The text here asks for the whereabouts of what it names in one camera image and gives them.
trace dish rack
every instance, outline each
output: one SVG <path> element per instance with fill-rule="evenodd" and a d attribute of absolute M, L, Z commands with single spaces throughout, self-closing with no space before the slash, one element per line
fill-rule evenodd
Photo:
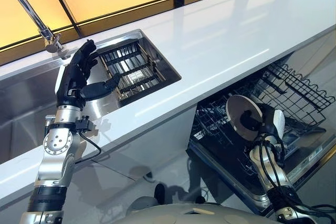
<path fill-rule="evenodd" d="M 230 127 L 225 105 L 235 94 L 249 97 L 256 103 L 266 103 L 280 109 L 285 115 L 284 142 L 287 157 L 294 149 L 294 140 L 318 128 L 326 118 L 322 110 L 335 101 L 326 91 L 304 79 L 288 65 L 275 62 L 252 74 L 229 88 L 214 94 L 199 103 L 193 125 L 193 135 L 197 139 L 204 135 L 215 137 L 223 146 L 232 145 L 226 128 Z"/>
<path fill-rule="evenodd" d="M 235 94 L 283 111 L 286 173 L 300 166 L 300 158 L 305 159 L 295 151 L 310 138 L 309 133 L 325 132 L 319 127 L 326 119 L 322 111 L 335 102 L 335 97 L 327 96 L 326 91 L 277 61 L 198 103 L 189 149 L 253 212 L 266 215 L 271 206 L 246 151 L 248 141 L 235 132 L 226 114 L 226 102 Z"/>
<path fill-rule="evenodd" d="M 109 77 L 121 75 L 116 92 L 121 106 L 127 105 L 181 77 L 142 34 L 97 50 Z"/>

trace wire rack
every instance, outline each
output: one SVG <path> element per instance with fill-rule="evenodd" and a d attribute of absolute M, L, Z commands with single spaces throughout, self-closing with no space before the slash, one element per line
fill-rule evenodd
<path fill-rule="evenodd" d="M 234 144 L 228 136 L 227 99 L 240 94 L 256 103 L 266 103 L 285 115 L 285 134 L 302 136 L 325 120 L 322 110 L 335 101 L 327 92 L 303 79 L 287 65 L 275 62 L 198 104 L 192 134 L 196 139 L 208 135 L 222 146 Z"/>
<path fill-rule="evenodd" d="M 156 64 L 140 46 L 138 40 L 112 48 L 100 54 L 109 72 L 121 75 L 118 91 L 122 99 L 149 89 L 164 80 Z"/>

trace dishwasher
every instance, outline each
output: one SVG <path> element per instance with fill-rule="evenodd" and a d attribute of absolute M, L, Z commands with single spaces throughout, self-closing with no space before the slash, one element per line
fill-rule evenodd
<path fill-rule="evenodd" d="M 322 113 L 335 97 L 285 61 L 280 59 L 199 102 L 188 146 L 251 211 L 262 216 L 271 213 L 271 205 L 249 159 L 247 141 L 229 123 L 225 106 L 230 96 L 243 95 L 283 111 L 284 171 L 296 190 L 336 146 L 336 132 L 324 127 Z"/>

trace kitchen counter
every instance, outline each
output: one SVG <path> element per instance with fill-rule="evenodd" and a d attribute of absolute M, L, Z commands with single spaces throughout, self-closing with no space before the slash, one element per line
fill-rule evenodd
<path fill-rule="evenodd" d="M 95 120 L 93 140 L 111 150 L 314 41 L 335 28 L 335 6 L 336 0 L 203 0 L 67 44 L 141 29 L 182 77 Z M 0 78 L 49 59 L 44 51 L 7 64 Z M 42 154 L 40 146 L 0 165 L 0 205 L 31 190 Z"/>

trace black wire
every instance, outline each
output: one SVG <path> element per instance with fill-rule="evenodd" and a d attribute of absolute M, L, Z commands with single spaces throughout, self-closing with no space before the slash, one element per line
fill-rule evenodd
<path fill-rule="evenodd" d="M 267 147 L 266 147 L 265 149 L 266 149 L 267 157 L 268 157 L 268 159 L 269 159 L 269 162 L 270 162 L 270 164 L 271 164 L 271 166 L 272 166 L 272 169 L 273 169 L 273 172 L 274 172 L 274 174 L 275 174 L 277 183 L 278 183 L 278 185 L 280 186 L 279 177 L 278 177 L 278 174 L 277 174 L 277 172 L 276 172 L 276 170 L 275 170 L 274 164 L 273 164 L 273 162 L 271 161 L 271 157 L 270 157 L 270 154 L 269 154 L 269 150 L 268 150 Z M 282 194 L 283 196 L 285 196 L 285 198 L 287 198 L 286 202 L 287 202 L 287 203 L 288 203 L 288 204 L 289 204 L 295 211 L 300 212 L 300 213 L 302 213 L 302 214 L 312 215 L 312 216 L 316 216 L 316 217 L 324 217 L 324 218 L 328 218 L 328 219 L 330 219 L 330 222 L 331 222 L 332 224 L 335 224 L 334 219 L 333 219 L 329 214 L 327 214 L 326 212 L 324 212 L 324 211 L 322 211 L 322 210 L 314 209 L 313 207 L 307 206 L 307 205 L 303 204 L 302 202 L 297 202 L 297 201 L 295 201 L 294 199 L 292 199 L 292 198 L 288 197 L 286 194 L 284 194 L 284 192 L 282 191 L 282 188 L 281 188 L 281 187 L 279 187 L 279 188 L 280 188 L 280 190 L 281 190 L 281 194 Z M 302 209 L 298 208 L 297 206 L 293 205 L 290 201 L 294 202 L 296 205 L 306 207 L 306 208 L 312 210 L 313 212 L 312 212 L 312 211 L 305 211 L 305 210 L 302 210 Z"/>
<path fill-rule="evenodd" d="M 92 145 L 98 150 L 98 153 L 96 153 L 96 154 L 94 154 L 94 155 L 92 155 L 92 156 L 90 156 L 90 157 L 81 159 L 81 160 L 75 162 L 75 164 L 79 164 L 79 163 L 81 163 L 81 162 L 84 162 L 84 161 L 93 159 L 93 158 L 97 157 L 97 156 L 101 153 L 101 148 L 100 148 L 97 144 L 95 144 L 92 140 L 90 140 L 90 139 L 88 139 L 86 136 L 84 136 L 82 132 L 78 132 L 78 134 L 79 134 L 84 140 L 86 140 L 86 141 L 88 141 L 90 144 L 92 144 Z"/>
<path fill-rule="evenodd" d="M 266 148 L 266 154 L 267 154 L 267 157 L 268 157 L 268 159 L 269 159 L 269 162 L 270 162 L 270 164 L 271 164 L 271 166 L 272 166 L 273 172 L 275 173 L 275 177 L 277 178 L 277 183 L 278 183 L 278 185 L 280 185 L 279 178 L 278 178 L 278 174 L 276 173 L 276 170 L 275 170 L 274 164 L 273 164 L 273 162 L 272 162 L 272 160 L 271 160 L 271 157 L 270 157 L 270 153 L 269 153 L 268 148 Z M 303 204 L 303 203 L 301 203 L 301 202 L 297 202 L 297 201 L 295 201 L 294 199 L 292 199 L 292 198 L 290 198 L 290 197 L 288 197 L 288 196 L 286 196 L 286 197 L 289 198 L 289 200 L 293 201 L 295 204 L 304 206 L 304 207 L 306 207 L 306 208 L 308 208 L 308 209 L 310 209 L 310 210 L 312 210 L 312 211 L 324 212 L 324 213 L 329 213 L 329 214 L 332 214 L 332 213 L 335 212 L 334 210 L 319 210 L 319 209 L 316 209 L 315 207 L 311 207 L 311 206 L 305 205 L 305 204 Z"/>
<path fill-rule="evenodd" d="M 285 198 L 285 201 L 289 204 L 289 206 L 291 208 L 293 208 L 295 211 L 297 212 L 300 212 L 302 214 L 306 214 L 306 215 L 312 215 L 312 216 L 316 216 L 316 217 L 325 217 L 325 218 L 328 218 L 330 219 L 330 222 L 331 224 L 335 224 L 335 220 L 330 216 L 328 215 L 325 211 L 322 211 L 322 210 L 318 210 L 318 209 L 314 209 L 313 207 L 309 207 L 301 202 L 296 202 L 295 200 L 293 200 L 292 198 L 288 197 L 283 191 L 282 191 L 282 188 L 281 188 L 281 184 L 280 184 L 280 180 L 279 180 L 279 177 L 278 177 L 278 174 L 275 170 L 275 167 L 274 167 L 274 164 L 273 162 L 271 161 L 271 157 L 270 157 L 270 154 L 269 154 L 269 150 L 267 148 L 267 146 L 265 146 L 265 150 L 266 150 L 266 153 L 267 153 L 267 156 L 268 156 L 268 159 L 269 159 L 269 162 L 272 166 L 272 169 L 273 169 L 273 172 L 275 174 L 275 178 L 276 178 L 276 181 L 278 183 L 278 186 L 274 183 L 274 181 L 271 179 L 271 177 L 269 176 L 266 168 L 265 168 L 265 163 L 264 163 L 264 159 L 263 159 L 263 153 L 262 153 L 262 147 L 264 145 L 264 141 L 265 141 L 265 138 L 262 137 L 261 140 L 260 140 L 260 144 L 259 144 L 259 157 L 260 157 L 260 162 L 261 162 L 261 167 L 266 175 L 266 177 L 268 178 L 268 180 L 270 181 L 270 183 L 273 185 L 274 188 L 276 188 L 278 190 L 278 192 Z M 306 211 L 306 210 L 303 210 L 301 208 L 298 208 L 297 206 L 293 205 L 292 202 L 294 202 L 295 204 L 299 205 L 299 206 L 303 206 L 303 207 L 307 207 L 308 209 L 311 209 L 313 211 Z"/>
<path fill-rule="evenodd" d="M 321 204 L 321 205 L 316 205 L 312 206 L 313 208 L 322 208 L 322 207 L 328 207 L 334 209 L 333 212 L 336 212 L 336 206 L 333 205 L 328 205 L 328 204 Z"/>

